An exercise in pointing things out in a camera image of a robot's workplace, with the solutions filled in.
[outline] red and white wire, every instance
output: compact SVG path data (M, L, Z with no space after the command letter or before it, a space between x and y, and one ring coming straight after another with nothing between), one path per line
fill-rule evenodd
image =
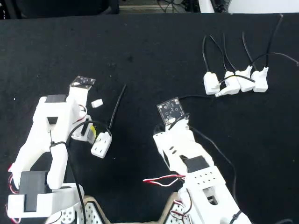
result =
M20 224L21 218L9 218L10 221L14 224Z
M9 176L9 178L8 178L8 186L9 186L9 189L10 189L11 193L13 193L13 194L18 194L19 191L14 190L12 181L13 181L13 174L11 174L11 175Z
M166 176L161 176L161 177L158 177L158 178L150 178L150 179L144 179L143 182L145 183L151 183L151 184L157 184L161 187L169 187L171 185L173 185L176 181L178 181L179 178L182 178L182 177L185 177L184 175L166 175ZM174 181L172 181L171 183L169 184L161 184L159 182L156 182L158 180L162 180L162 179L166 179L166 178L176 178Z

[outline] black fabric surface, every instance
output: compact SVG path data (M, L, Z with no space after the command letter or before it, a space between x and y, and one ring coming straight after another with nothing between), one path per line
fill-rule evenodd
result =
M99 90L89 100L104 105L90 110L109 120L118 94L128 84L112 128L105 157L93 156L87 143L73 141L79 183L95 197L111 222L158 220L171 192L142 179L169 174L152 133L161 123L156 104L176 96L204 94L206 72L201 41L212 34L238 69L248 59L242 31L253 57L266 50L278 15L121 15L0 22L0 201L7 201L7 168L26 141L38 99L68 93L77 75L96 78ZM287 14L273 50L299 58L299 15ZM221 56L210 40L211 69L224 77ZM263 68L265 60L259 61ZM299 76L291 61L270 57L269 90L217 98L184 99L190 124L213 139L235 164L240 208L256 224L289 217L299 222L298 128ZM233 173L213 146L197 138L211 154L231 190ZM49 155L44 161L50 163ZM45 163L35 166L45 168ZM1 205L0 223L9 223Z

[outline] wire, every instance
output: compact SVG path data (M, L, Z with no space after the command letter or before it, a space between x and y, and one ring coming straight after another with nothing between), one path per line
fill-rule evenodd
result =
M225 57L228 61L228 63L230 64L230 66L233 68L233 70L237 71L235 69L235 66L233 66L233 64L231 63L230 59L228 58L228 53L226 51L226 41L225 41L225 33L223 33L223 48L224 48L224 54L225 54Z
M178 99L186 99L186 98L207 98L207 99L213 99L215 96L206 96L206 95L185 95L182 97L179 97Z
M276 222L275 224L284 224L284 223L291 223L291 224L293 224L293 220L291 220L289 218L286 218L286 219L283 219L281 221Z
M280 18L279 18L279 20L278 20L278 22L277 22L277 24L276 24L274 30L272 31L270 40L269 40L269 42L268 42L268 47L267 47L267 51L266 51L266 53L270 53L270 48L271 48L273 39L274 39L276 33L278 32L278 29L279 29L279 27L280 27L280 24L281 24L283 18L284 18L284 15L283 15L283 14L280 14ZM268 67L268 65L269 65L269 55L267 55L267 57L266 57L266 67Z
M174 122L172 122L172 123L170 124L168 130L172 129L173 126L174 126L176 123L178 123L180 120L182 120L183 118L188 119L189 115L190 115L190 113L185 113L185 114L183 114L182 116L180 116L178 119L176 119Z
M65 148L66 148L66 151L69 155L69 165L71 167L71 172L73 173L74 181L75 181L75 184L76 184L76 188L77 188L78 195L79 195L79 200L80 200L82 211L83 211L83 222L84 222L84 224L86 224L85 206L84 206L83 198L82 198L82 195L81 195L81 190L80 190L80 187L79 187L79 184L78 184L77 176L76 176L76 173L75 173L75 168L74 168L73 163L71 161L71 153L70 153L70 151L69 151L69 149L66 145L65 145Z
M242 211L240 210L240 211L238 211L237 213L235 213L234 215L233 215L233 218L232 218L232 220L229 222L229 224L233 224L234 223L234 221L235 220L237 220L237 218L239 217L239 215L242 213Z
M60 217L59 217L58 219L56 219L54 222L47 223L47 224L53 224L53 223L57 222L57 221L61 218L61 216L62 216L62 211L60 211Z
M111 128L112 128L112 125L113 125L113 121L114 121L115 114L116 114L116 112L117 112L117 109L118 109L118 107L119 107L119 104L120 104L121 98L122 98L122 96L123 96L123 94L124 94L124 92L125 92L125 90L126 90L126 87L127 87L127 84L124 84L124 86L123 86L123 88L122 88L122 90L121 90L121 93L120 93L120 95L119 95L119 97L118 97L118 99L117 99L117 102L116 102L115 108L114 108L114 110L113 110L113 113L112 113L112 116L111 116L111 119L110 119L109 129L111 129Z
M299 62L298 62L296 59L294 59L294 58L292 58L291 56L288 56L288 55L286 55L286 54L278 53L278 52L265 53L265 54L262 54L262 55L256 57L256 58L252 61L251 66L252 66L252 65L254 64L254 62L256 62L258 59L260 59L260 58L262 58L262 57L264 57L264 56L267 56L267 55L281 55L281 56L284 56L284 57L290 59L291 61L295 62L296 65L299 66Z
M219 81L219 83L223 83L225 80L227 80L228 78L231 78L231 77L241 77L241 78L244 78L244 79L247 79L248 81L251 81L253 83L255 83L255 80L251 79L251 78L248 78L246 76L240 76L240 75L231 75L231 76L227 76L226 78L222 79Z
M251 55L249 53L249 50L248 50L248 47L247 47L247 44L246 44L245 33L244 32L242 32L242 41L243 41L243 46L245 48L245 51L247 53L247 56L248 56L248 59L249 59L250 63L252 64L253 68L255 70L257 70L256 65L254 63L252 63L252 57L251 57Z
M71 132L69 133L69 136L67 137L66 142L65 142L67 148L68 148L69 145L70 145L71 136L73 135L73 133L74 133L78 128L80 128L82 125L90 124L90 123L94 123L94 124L103 126L104 128L106 128L106 130L107 130L107 132L109 133L109 135L112 136L111 131L109 130L108 126L105 125L103 122L96 121L96 120L87 120L87 121L84 121L84 122L78 124L77 126L75 126L75 127L71 130Z
M206 36L204 36L204 39L202 40L202 56L204 58L204 62L206 65L206 71L209 72L210 68L209 68L209 64L207 63L207 60L206 60Z
M220 51L221 55L222 55L222 59L223 59L223 67L225 69L225 71L228 71L226 65L225 65L225 58L224 58L224 54L223 51L221 49L221 47L219 46L219 44L216 42L216 40L210 35L210 38L212 39L212 41L214 42L214 44L217 46L218 50Z
M213 140L211 140L210 138L208 138L207 136L205 136L202 132L200 132L199 130L197 130L194 127L190 127L190 130L194 131L196 134L200 135L202 138L208 140L210 143L212 143L212 145L216 148L216 150L222 155L222 157L228 162L228 164L232 167L233 171L234 171L234 180L233 180L233 198L236 202L236 204L238 204L237 202L237 197L236 197L236 182L237 182L237 172L235 169L235 166L233 165L233 163L225 156L225 154L217 147L217 145L213 142Z

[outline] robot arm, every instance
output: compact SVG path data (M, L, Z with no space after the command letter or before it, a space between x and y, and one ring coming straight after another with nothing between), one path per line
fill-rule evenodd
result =
M164 120L165 131L153 137L158 151L170 171L185 176L185 183L178 196L191 221L196 224L251 224L225 185L212 157L195 142L189 130L188 117L177 98L158 105Z

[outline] white connector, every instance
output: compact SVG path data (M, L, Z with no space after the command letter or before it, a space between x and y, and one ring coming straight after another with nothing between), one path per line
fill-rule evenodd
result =
M251 78L255 81L254 92L266 92L268 89L267 72L269 67L264 67L261 71L254 71Z
M108 132L101 132L92 147L92 154L104 158L112 141L112 136Z
M251 70L252 70L252 66L248 66L246 68L246 70L236 71L235 74L238 76L244 76L244 77L250 78ZM240 84L240 88L241 88L242 92L247 92L247 91L253 90L253 88L255 87L254 82L251 82L245 78L237 77L237 80Z
M224 78L227 78L227 77L229 77L229 78L224 80L226 87L224 89L222 89L220 92L216 93L215 94L216 97L224 96L227 94L234 95L240 91L240 84L238 82L237 77L234 76L234 73L231 71L227 71L225 73Z
M220 84L215 73L208 71L204 75L204 85L207 95L214 95L220 91Z
M102 99L97 99L97 100L92 102L92 107L93 108L97 108L97 107L102 106L102 105L103 105L103 100Z

